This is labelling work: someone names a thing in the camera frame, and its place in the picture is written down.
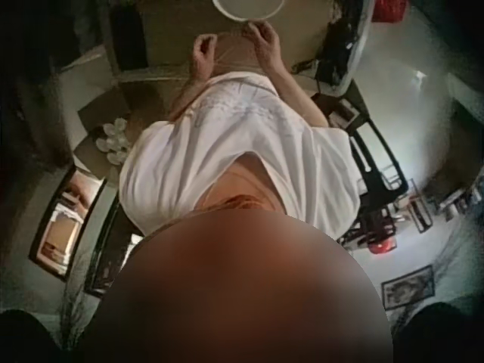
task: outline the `white floor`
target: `white floor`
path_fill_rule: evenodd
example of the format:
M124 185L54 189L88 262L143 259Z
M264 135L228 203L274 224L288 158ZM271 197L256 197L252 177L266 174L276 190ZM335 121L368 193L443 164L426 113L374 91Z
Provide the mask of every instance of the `white floor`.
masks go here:
M414 8L401 23L371 25L355 81L372 120L417 186L439 170L448 149L447 73L445 45ZM376 161L381 169L388 165L383 157Z
M417 186L439 170L448 150L452 99L446 87L449 52L426 18L409 8L397 24L372 24L368 42L355 75L372 120L386 139L407 178ZM388 161L376 153L378 166ZM368 250L354 252L378 293L381 284L431 265L446 246L452 232L469 223L437 217L434 227L419 234L409 226L397 234L398 248L385 255ZM479 292L482 258L475 228L455 250L455 262L436 289L435 301L451 301Z

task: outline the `framed picture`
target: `framed picture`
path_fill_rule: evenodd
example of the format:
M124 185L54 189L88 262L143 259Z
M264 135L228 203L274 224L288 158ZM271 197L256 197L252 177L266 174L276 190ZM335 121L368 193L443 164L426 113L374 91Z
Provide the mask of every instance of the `framed picture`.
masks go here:
M79 241L105 185L91 173L73 167L42 218L29 257L53 275L66 280Z
M381 290L385 310L397 309L435 296L432 266L428 265L400 278L383 282Z
M119 204L118 197L107 215L98 238L84 290L102 297L126 264L132 249L143 239Z

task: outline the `red object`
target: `red object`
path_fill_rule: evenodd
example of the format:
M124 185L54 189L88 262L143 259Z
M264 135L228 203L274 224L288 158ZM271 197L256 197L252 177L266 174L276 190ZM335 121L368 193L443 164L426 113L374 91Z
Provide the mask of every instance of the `red object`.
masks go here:
M374 23L398 23L402 21L407 0L375 0Z
M396 241L395 241L395 238L393 237L390 237L389 239L384 240L383 242L380 242L378 244L368 245L368 249L374 255L383 255L384 253L388 253L391 250L394 250L395 248L396 248Z

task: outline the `white bowl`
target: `white bowl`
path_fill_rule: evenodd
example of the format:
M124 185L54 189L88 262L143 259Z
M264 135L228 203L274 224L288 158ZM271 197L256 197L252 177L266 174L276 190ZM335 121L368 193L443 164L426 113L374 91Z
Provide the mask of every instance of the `white bowl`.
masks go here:
M229 19L244 22L264 20L276 15L286 0L213 0L213 4Z

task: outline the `hand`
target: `hand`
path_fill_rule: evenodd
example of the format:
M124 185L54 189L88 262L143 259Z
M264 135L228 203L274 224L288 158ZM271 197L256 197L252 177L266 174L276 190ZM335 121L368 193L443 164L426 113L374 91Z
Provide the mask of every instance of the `hand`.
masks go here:
M190 69L192 81L206 82L210 79L215 66L216 46L215 34L203 34L195 39Z
M249 21L242 34L254 44L260 67L265 73L287 71L282 61L279 35L269 22Z

